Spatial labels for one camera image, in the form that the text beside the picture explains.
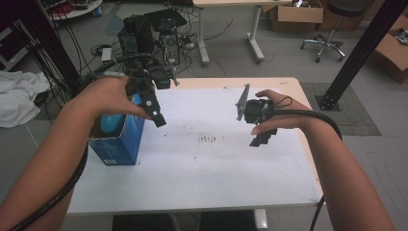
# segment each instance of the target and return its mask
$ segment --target white cloth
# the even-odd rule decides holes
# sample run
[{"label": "white cloth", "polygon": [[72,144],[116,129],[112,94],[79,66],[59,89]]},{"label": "white cloth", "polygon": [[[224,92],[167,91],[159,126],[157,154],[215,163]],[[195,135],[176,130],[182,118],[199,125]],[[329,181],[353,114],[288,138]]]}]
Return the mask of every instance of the white cloth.
[{"label": "white cloth", "polygon": [[34,118],[39,113],[34,100],[49,87],[42,72],[0,71],[0,127],[15,127]]}]

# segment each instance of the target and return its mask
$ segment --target forearm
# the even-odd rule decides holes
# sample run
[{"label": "forearm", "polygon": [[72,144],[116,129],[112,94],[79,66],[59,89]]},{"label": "forearm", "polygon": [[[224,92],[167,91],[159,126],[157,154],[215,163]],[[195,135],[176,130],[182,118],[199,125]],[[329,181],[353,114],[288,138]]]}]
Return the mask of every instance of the forearm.
[{"label": "forearm", "polygon": [[87,143],[95,113],[72,100],[0,207],[0,230],[8,230],[39,209],[69,180]]},{"label": "forearm", "polygon": [[310,119],[302,128],[316,164],[335,230],[394,230],[360,165],[330,125]]}]

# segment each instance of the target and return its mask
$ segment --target cardboard box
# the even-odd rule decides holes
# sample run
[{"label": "cardboard box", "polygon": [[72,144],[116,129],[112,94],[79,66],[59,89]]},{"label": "cardboard box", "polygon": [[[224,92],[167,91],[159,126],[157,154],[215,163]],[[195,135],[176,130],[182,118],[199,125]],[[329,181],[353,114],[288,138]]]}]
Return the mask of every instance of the cardboard box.
[{"label": "cardboard box", "polygon": [[[320,3],[323,5],[323,20],[319,25],[316,25],[316,31],[318,32],[329,32],[333,26],[336,24],[337,20],[339,20],[339,15],[335,13],[331,13],[327,9],[327,1],[328,0],[320,0]],[[374,0],[366,0],[369,7],[366,9],[364,13],[360,16],[356,17],[343,17],[342,21],[340,22],[338,31],[354,31],[356,30],[363,19],[366,16],[366,13],[369,11],[371,4]]]},{"label": "cardboard box", "polygon": [[288,7],[287,4],[271,7],[263,6],[268,12],[270,29],[277,32],[313,32],[316,23],[323,20],[323,8],[319,0],[309,1],[311,8]]},{"label": "cardboard box", "polygon": [[402,15],[378,44],[373,57],[386,73],[400,84],[408,84],[408,45],[395,38],[400,29],[408,29],[408,18]]},{"label": "cardboard box", "polygon": [[[139,96],[133,97],[139,104]],[[118,134],[107,135],[100,128],[101,117],[95,120],[89,134],[89,146],[106,166],[134,166],[138,158],[144,118],[127,115]]]}]

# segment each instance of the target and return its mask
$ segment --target blue box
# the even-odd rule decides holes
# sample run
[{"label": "blue box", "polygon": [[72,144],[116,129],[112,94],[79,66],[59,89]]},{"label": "blue box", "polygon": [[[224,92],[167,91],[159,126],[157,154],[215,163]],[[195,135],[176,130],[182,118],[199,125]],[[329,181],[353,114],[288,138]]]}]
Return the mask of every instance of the blue box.
[{"label": "blue box", "polygon": [[[139,104],[138,95],[133,102]],[[95,120],[88,144],[106,166],[134,166],[138,158],[144,118],[127,115],[118,134],[109,136],[101,130],[101,117]]]}]

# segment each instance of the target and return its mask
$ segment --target black stool seat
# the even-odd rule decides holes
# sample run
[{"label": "black stool seat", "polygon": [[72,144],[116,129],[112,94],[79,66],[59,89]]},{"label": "black stool seat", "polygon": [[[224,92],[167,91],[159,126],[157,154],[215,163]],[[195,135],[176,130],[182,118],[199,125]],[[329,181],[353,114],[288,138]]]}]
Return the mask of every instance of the black stool seat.
[{"label": "black stool seat", "polygon": [[359,16],[369,5],[365,0],[329,0],[327,9],[340,16]]}]

